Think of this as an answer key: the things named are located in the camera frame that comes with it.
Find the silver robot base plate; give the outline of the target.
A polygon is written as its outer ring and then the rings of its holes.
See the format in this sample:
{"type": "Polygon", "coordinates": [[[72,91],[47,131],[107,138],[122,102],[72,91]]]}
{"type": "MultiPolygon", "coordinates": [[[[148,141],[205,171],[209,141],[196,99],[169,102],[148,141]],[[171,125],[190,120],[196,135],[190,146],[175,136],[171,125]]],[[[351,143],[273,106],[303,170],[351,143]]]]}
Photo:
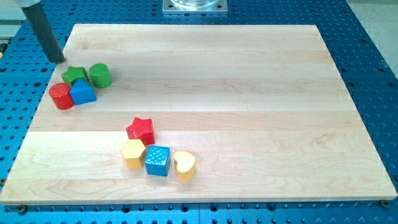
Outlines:
{"type": "Polygon", "coordinates": [[[189,12],[228,12],[227,0],[163,0],[162,12],[169,14],[189,12]]]}

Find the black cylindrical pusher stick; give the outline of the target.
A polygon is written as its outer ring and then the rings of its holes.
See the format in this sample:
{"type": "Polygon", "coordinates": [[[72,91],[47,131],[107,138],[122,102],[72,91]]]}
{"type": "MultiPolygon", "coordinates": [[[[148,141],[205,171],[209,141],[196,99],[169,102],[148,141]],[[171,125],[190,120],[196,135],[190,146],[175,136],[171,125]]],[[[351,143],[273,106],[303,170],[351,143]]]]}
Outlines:
{"type": "Polygon", "coordinates": [[[21,2],[21,9],[47,56],[49,62],[61,63],[64,54],[47,19],[44,9],[39,2],[21,2]]]}

